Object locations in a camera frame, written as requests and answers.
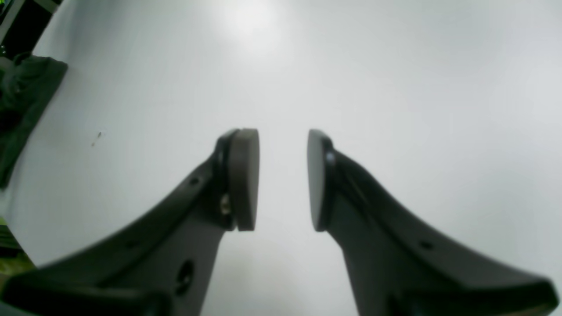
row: white table surface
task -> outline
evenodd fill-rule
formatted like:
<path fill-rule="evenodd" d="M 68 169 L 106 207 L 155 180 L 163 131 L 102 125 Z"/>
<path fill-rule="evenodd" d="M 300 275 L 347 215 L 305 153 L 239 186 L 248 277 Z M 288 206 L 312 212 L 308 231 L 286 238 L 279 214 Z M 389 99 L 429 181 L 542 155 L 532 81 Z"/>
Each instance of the white table surface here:
<path fill-rule="evenodd" d="M 65 0 L 34 53 L 70 68 L 2 208 L 42 266 L 258 128 L 257 229 L 225 234 L 202 315 L 356 315 L 311 224 L 314 127 L 437 229 L 562 288 L 560 34 L 557 0 Z"/>

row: green fabric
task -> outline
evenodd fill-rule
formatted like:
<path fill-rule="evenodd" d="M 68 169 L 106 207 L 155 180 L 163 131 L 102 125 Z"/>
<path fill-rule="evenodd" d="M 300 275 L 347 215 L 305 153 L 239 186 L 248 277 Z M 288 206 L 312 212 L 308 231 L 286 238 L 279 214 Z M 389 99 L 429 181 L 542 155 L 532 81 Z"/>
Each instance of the green fabric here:
<path fill-rule="evenodd" d="M 10 181 L 13 167 L 43 110 L 60 85 L 67 65 L 49 57 L 21 54 L 2 79 L 0 90 L 0 188 Z"/>
<path fill-rule="evenodd" d="M 23 251 L 14 258 L 0 258 L 0 274 L 6 276 L 16 276 L 34 269 L 35 265 Z"/>

